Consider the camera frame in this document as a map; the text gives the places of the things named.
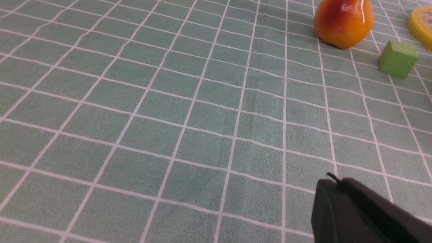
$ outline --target foam cube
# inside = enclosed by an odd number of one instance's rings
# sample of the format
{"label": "foam cube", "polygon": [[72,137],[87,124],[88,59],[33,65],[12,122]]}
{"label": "foam cube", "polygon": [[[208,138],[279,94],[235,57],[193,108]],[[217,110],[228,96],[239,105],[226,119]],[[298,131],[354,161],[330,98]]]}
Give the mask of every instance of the foam cube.
{"label": "foam cube", "polygon": [[416,47],[389,40],[378,59],[379,70],[399,78],[405,78],[419,59]]}

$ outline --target black object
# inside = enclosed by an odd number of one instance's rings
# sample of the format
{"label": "black object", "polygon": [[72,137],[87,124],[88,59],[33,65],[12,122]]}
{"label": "black object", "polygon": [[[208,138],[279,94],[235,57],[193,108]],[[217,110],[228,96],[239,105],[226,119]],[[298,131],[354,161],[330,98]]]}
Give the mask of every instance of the black object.
{"label": "black object", "polygon": [[327,175],[336,182],[317,183],[312,211],[316,243],[432,243],[432,226],[353,178]]}

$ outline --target yellow tape roll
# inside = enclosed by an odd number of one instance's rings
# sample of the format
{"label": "yellow tape roll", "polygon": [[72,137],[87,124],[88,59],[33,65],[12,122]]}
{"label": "yellow tape roll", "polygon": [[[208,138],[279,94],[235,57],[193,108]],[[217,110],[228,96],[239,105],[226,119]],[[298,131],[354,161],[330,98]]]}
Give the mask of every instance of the yellow tape roll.
{"label": "yellow tape roll", "polygon": [[414,9],[407,26],[417,41],[432,51],[432,6]]}

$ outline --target green checkered tablecloth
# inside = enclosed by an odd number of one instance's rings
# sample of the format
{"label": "green checkered tablecloth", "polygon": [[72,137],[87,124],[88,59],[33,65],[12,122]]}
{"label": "green checkered tablecloth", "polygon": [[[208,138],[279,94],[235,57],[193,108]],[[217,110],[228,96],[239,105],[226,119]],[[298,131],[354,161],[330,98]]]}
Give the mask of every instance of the green checkered tablecloth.
{"label": "green checkered tablecloth", "polygon": [[[414,0],[350,50],[319,0],[0,0],[0,243],[312,243],[326,172],[432,222]],[[420,55],[378,72],[389,39]]]}

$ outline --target pear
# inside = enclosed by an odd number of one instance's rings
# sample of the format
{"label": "pear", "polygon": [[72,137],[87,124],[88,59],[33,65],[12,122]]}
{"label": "pear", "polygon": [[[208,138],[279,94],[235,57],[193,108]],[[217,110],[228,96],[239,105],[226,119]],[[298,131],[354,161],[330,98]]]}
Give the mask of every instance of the pear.
{"label": "pear", "polygon": [[324,42],[340,49],[360,43],[371,31],[370,0],[322,0],[315,13],[315,29]]}

